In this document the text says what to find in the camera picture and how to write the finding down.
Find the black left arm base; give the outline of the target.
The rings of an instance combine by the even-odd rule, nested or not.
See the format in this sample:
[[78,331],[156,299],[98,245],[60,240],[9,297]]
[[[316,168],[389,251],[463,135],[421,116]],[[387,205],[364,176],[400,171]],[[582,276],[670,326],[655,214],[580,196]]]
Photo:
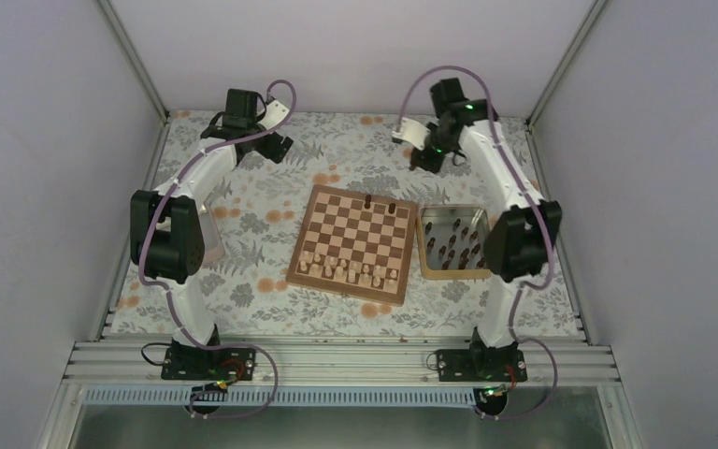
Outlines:
[[250,381],[255,358],[254,349],[233,347],[207,351],[175,342],[165,352],[160,377],[167,381]]

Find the metal tin under left arm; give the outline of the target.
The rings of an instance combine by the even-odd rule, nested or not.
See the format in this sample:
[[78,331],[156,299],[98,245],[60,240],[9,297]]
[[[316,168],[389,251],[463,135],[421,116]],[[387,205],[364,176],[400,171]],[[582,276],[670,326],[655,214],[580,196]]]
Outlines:
[[205,245],[203,265],[208,266],[222,259],[225,249],[211,207],[203,205],[199,209],[198,217]]

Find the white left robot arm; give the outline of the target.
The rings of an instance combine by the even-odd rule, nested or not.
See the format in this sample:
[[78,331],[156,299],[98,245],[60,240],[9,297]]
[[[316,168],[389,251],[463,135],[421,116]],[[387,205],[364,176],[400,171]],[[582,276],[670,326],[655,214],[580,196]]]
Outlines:
[[272,94],[228,90],[224,109],[200,134],[183,168],[155,189],[131,197],[131,260],[139,281],[165,296],[175,325],[173,340],[192,347],[185,365],[198,378],[215,376],[223,365],[223,353],[213,342],[217,327],[196,276],[206,255],[200,211],[246,155],[256,152],[274,163],[284,158],[293,142],[279,130],[293,109]]

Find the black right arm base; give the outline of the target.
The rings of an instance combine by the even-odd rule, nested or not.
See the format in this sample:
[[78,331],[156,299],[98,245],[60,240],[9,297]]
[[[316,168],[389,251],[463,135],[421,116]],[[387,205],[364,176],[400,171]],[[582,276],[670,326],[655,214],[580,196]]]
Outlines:
[[516,343],[500,348],[441,349],[435,352],[443,383],[526,382],[524,354]]

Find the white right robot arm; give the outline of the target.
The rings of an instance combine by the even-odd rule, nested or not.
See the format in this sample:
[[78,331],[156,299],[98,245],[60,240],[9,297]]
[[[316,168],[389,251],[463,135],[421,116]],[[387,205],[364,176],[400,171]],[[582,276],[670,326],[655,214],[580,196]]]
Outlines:
[[404,119],[399,125],[398,137],[412,146],[411,168],[438,173],[448,155],[462,156],[503,209],[483,244],[485,265],[502,292],[475,326],[468,358],[471,373],[491,381],[505,368],[501,350],[517,342],[512,319],[523,290],[536,287],[541,271],[553,275],[562,209],[526,179],[504,141],[490,100],[468,99],[457,78],[438,81],[429,93],[436,121]]

